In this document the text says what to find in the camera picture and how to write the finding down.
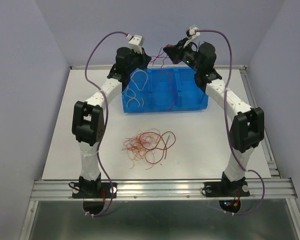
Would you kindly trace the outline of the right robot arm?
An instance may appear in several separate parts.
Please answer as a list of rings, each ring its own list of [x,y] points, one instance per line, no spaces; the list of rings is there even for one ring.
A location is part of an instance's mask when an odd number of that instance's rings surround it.
[[[175,45],[167,45],[163,51],[173,64],[183,62],[194,70],[196,86],[224,112],[231,154],[221,180],[205,182],[202,194],[208,198],[248,197],[247,165],[253,151],[264,139],[264,111],[245,103],[229,89],[228,82],[224,82],[214,68],[217,55],[212,44],[204,42],[193,50],[192,45],[182,39]]]

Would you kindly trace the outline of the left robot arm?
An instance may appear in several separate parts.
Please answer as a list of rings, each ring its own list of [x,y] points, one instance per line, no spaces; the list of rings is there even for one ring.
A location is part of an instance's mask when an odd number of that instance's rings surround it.
[[[104,84],[87,100],[75,103],[71,131],[80,150],[81,172],[78,182],[69,184],[74,199],[102,197],[98,154],[106,130],[104,116],[109,112],[109,103],[128,86],[131,73],[147,69],[150,60],[143,47],[118,48]]]

